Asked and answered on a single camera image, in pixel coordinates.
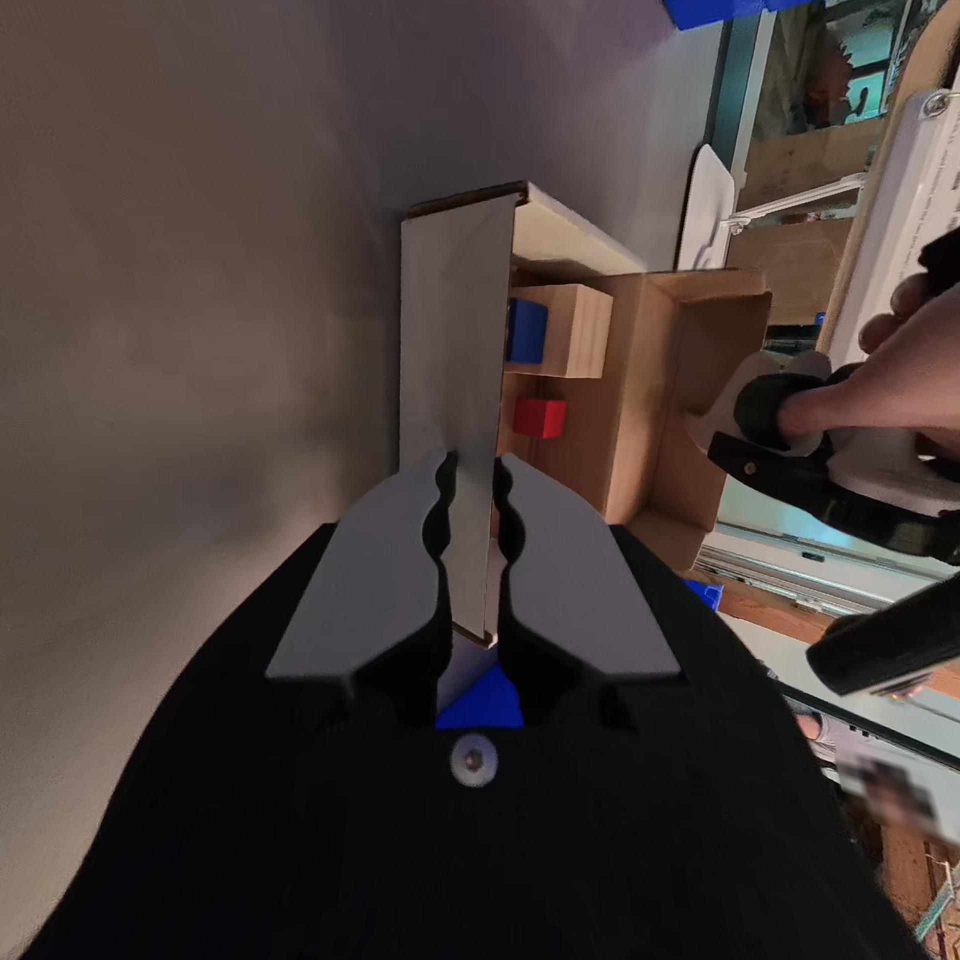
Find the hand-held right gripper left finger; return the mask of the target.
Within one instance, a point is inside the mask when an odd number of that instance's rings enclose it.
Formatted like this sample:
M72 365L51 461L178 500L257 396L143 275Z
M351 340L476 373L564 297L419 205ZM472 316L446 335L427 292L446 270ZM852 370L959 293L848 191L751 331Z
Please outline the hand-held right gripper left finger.
M458 455L435 451L355 501L335 526L266 668L272 682L353 686L440 615Z

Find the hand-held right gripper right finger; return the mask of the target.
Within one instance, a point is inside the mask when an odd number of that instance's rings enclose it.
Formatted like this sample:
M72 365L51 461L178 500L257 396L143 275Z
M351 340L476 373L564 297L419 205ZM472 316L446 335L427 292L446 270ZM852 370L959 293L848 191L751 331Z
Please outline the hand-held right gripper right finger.
M499 657L520 698L682 679L611 526L593 506L515 454L497 460L493 499L505 562Z

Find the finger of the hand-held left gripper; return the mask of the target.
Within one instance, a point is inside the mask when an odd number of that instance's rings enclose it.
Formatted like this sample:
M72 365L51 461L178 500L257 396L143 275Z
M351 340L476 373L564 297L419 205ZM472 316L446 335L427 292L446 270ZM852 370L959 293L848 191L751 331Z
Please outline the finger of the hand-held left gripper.
M721 388L703 414L684 414L684 425L695 447L709 453L714 438L723 435L777 454L785 452L785 441L776 426L783 384L779 358L767 351L748 356Z

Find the blue plastic bin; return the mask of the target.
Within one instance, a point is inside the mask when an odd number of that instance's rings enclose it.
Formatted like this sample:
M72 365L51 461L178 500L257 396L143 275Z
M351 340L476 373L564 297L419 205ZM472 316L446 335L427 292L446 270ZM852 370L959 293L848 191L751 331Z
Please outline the blue plastic bin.
M715 23L776 14L809 1L661 1L679 31L691 31Z
M620 679L676 678L679 666L641 590L628 576L601 594L568 591L558 597L501 589L498 626L531 631L593 670ZM506 659L490 668L452 702L436 721L438 729L524 726L519 686L508 677Z

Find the white cardboard box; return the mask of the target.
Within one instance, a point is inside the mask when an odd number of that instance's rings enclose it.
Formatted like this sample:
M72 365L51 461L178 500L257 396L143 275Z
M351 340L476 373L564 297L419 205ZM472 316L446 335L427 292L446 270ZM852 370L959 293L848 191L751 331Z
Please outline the white cardboard box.
M578 283L613 297L604 371L505 370L515 287ZM647 272L534 184L431 201L401 224L399 459L459 456L444 555L454 624L480 642L495 459L513 452L623 524L669 569L692 570L725 474L690 438L739 364L762 347L772 293L756 270ZM513 432L519 398L567 401L560 438Z

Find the person's left hand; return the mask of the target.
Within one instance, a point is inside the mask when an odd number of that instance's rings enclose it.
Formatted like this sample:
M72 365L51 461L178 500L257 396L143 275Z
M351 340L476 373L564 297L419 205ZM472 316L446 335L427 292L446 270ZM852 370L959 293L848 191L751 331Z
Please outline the person's left hand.
M778 408L782 438L842 428L908 429L920 448L959 459L959 287L929 296L928 276L901 282L891 310L859 335L867 355L846 380L789 396Z

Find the large wooden cube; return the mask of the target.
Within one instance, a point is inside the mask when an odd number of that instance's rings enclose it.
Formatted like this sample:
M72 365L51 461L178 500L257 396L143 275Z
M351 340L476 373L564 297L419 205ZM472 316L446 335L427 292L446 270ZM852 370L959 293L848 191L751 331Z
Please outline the large wooden cube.
M599 379L604 372L614 298L584 284L514 287L511 298L548 307L543 361L510 364L505 371L545 378Z

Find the red cube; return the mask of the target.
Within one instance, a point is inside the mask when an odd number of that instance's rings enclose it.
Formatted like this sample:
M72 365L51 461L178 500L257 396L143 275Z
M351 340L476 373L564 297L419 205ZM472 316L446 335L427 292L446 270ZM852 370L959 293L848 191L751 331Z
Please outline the red cube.
M561 438L569 404L564 399L520 397L513 407L512 432L536 440Z

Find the blue cube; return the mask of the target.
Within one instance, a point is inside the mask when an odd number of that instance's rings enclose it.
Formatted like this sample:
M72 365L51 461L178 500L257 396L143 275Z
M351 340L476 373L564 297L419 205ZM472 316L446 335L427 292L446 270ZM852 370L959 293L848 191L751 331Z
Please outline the blue cube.
M508 309L506 362L529 366L542 364L547 324L547 306L528 298L512 297Z

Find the wooden poster board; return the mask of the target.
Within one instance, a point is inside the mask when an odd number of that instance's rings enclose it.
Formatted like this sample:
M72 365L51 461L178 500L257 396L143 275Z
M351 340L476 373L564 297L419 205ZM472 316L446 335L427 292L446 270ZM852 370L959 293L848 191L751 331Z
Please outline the wooden poster board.
M867 232L873 207L880 191L884 170L893 150L894 139L908 104L918 94L930 95L949 88L958 63L959 3L938 2L933 13L923 19L908 39L900 70L895 77L892 98L882 115L874 139L866 179L861 188L846 246L838 266L817 342L817 350L828 354L841 326L849 289L857 269L860 248Z

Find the aluminium rail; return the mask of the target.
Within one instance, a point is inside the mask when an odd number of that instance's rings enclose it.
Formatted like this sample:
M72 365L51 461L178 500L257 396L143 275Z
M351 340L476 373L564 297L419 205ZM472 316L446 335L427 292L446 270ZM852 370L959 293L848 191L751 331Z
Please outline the aluminium rail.
M834 617L869 615L958 574L934 559L878 556L724 523L705 537L694 568Z

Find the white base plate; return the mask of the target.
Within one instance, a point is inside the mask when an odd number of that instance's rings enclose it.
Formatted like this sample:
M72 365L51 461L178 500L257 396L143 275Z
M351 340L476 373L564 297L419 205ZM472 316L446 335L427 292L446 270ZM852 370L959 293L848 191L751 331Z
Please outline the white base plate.
M703 144L693 159L687 186L675 271L726 267L735 202L733 176L713 148Z

